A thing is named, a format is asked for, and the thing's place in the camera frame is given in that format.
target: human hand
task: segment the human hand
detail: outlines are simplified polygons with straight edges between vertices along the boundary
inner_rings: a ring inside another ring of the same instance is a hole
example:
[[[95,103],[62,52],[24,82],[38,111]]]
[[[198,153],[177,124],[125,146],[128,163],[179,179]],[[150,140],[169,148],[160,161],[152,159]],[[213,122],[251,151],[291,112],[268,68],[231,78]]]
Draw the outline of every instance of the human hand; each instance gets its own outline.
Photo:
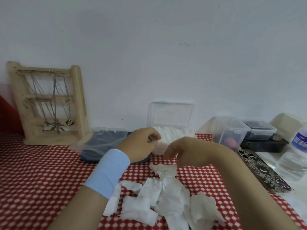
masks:
[[[197,138],[183,137],[172,142],[164,153],[164,158],[173,160],[177,156],[178,166],[202,167],[212,164],[220,149],[220,144]]]
[[[127,154],[131,163],[139,162],[147,158],[154,150],[158,139],[161,139],[161,135],[156,129],[152,127],[141,128],[127,136],[117,146],[117,149]]]

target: container with dark lid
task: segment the container with dark lid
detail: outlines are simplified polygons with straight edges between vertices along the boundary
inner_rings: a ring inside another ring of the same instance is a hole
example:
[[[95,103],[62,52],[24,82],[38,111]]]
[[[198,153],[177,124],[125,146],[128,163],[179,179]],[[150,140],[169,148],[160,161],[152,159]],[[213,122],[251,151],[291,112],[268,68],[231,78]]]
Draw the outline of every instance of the container with dark lid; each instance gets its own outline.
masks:
[[[242,120],[251,129],[245,135],[245,139],[268,140],[277,129],[262,120]]]

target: person's right arm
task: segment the person's right arm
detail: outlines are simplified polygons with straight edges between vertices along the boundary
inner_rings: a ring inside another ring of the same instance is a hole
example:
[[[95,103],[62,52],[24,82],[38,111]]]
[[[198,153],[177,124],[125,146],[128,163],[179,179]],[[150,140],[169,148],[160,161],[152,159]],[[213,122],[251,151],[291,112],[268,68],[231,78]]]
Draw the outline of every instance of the person's right arm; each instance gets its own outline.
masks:
[[[184,137],[171,143],[164,157],[173,160],[177,154],[178,166],[213,164],[218,169],[244,229],[300,229],[231,149],[221,144]]]

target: person's left arm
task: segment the person's left arm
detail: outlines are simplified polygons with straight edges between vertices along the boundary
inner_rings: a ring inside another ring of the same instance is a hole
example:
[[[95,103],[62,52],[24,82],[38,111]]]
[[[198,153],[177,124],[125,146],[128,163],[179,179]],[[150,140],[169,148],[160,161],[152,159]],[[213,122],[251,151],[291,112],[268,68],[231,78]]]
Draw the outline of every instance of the person's left arm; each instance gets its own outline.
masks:
[[[114,187],[130,163],[144,160],[155,148],[160,134],[154,128],[131,133],[108,151],[73,199],[49,226],[49,230],[97,229]]]

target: red tablecloth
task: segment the red tablecloth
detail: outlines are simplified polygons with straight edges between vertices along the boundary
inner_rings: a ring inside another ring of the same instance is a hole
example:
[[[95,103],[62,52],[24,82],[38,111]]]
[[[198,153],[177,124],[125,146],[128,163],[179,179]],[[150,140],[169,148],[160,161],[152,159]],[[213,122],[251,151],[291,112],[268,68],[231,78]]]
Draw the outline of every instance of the red tablecloth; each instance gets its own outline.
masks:
[[[198,135],[210,140],[211,135]],[[153,156],[154,164],[172,164],[161,156]],[[149,163],[130,165],[121,180],[143,182],[155,174]],[[46,229],[72,199],[95,164],[84,163],[67,146],[29,146],[22,143],[21,134],[0,134],[0,229]],[[213,229],[241,229],[240,220],[223,183],[213,166],[178,169],[177,178],[191,192],[204,191],[216,200],[218,210],[227,221]],[[122,188],[119,208],[111,217],[102,217],[99,229],[167,229],[163,217],[155,226],[145,226],[134,220],[120,220],[122,199],[133,195]],[[271,194],[284,211],[302,229],[307,225],[280,196]]]

